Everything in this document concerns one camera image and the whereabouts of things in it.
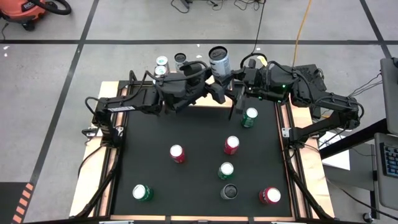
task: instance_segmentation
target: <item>metal clamp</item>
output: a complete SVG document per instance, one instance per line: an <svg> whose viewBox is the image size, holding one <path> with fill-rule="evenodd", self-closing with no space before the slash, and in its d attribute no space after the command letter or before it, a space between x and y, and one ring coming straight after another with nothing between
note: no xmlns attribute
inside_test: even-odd
<svg viewBox="0 0 398 224"><path fill-rule="evenodd" d="M282 136L283 136L284 138L289 138L289 136L290 136L290 134L289 134L290 129L291 129L291 128L282 128Z"/></svg>

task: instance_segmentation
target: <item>green soda can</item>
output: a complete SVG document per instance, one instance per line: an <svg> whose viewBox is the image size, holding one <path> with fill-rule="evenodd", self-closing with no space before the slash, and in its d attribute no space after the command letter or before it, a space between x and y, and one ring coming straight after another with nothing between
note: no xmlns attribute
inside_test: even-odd
<svg viewBox="0 0 398 224"><path fill-rule="evenodd" d="M256 120L258 112L254 108L249 108L246 110L246 113L243 115L242 126L245 128L251 128L254 125L254 121Z"/></svg>
<svg viewBox="0 0 398 224"><path fill-rule="evenodd" d="M232 176L234 172L234 167L230 162L224 162L220 168L218 168L218 177L221 180L226 180Z"/></svg>
<svg viewBox="0 0 398 224"><path fill-rule="evenodd" d="M132 190L132 196L138 201L149 201L154 196L154 190L146 185L138 184Z"/></svg>

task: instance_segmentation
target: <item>dark gray can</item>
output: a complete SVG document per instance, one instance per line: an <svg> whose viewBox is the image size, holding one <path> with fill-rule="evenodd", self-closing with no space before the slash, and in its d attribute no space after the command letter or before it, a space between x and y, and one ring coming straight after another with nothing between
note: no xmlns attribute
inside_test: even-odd
<svg viewBox="0 0 398 224"><path fill-rule="evenodd" d="M221 198L231 200L238 196L238 188L233 184L227 184L221 189Z"/></svg>
<svg viewBox="0 0 398 224"><path fill-rule="evenodd" d="M180 67L187 61L187 56L183 53L177 53L174 55L175 70L179 71Z"/></svg>

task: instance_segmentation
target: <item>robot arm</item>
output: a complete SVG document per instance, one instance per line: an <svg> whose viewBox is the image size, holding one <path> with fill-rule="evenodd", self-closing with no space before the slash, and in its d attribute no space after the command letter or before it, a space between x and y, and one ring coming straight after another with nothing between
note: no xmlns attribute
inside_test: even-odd
<svg viewBox="0 0 398 224"><path fill-rule="evenodd" d="M269 62L266 67L260 69L254 67L255 61L250 61L249 68L243 67L238 71L233 71L235 79L244 83L243 92L237 97L236 111L238 113L242 113L247 97L284 104L288 102L289 95L295 106L320 106L334 111L328 119L305 128L284 129L284 137L289 140L290 146L302 148L311 136L335 128L354 129L359 126L364 111L362 105L355 98L325 91L326 87L321 76L310 77L309 74L301 73L301 70L309 66L291 68ZM361 116L359 116L359 108L362 110Z"/></svg>

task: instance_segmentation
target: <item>black hose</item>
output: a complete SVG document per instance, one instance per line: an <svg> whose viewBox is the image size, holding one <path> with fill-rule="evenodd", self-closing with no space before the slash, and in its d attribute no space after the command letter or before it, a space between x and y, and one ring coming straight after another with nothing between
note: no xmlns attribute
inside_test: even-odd
<svg viewBox="0 0 398 224"><path fill-rule="evenodd" d="M54 14L66 16L72 12L72 9L71 9L69 3L67 3L65 0L56 0L57 2L59 2L59 3L63 4L63 6L65 6L64 10L56 9L52 6L46 5L42 2L40 2L40 0L28 0L28 1L35 4L36 6L41 7L42 9L45 9L48 12L52 12Z"/></svg>

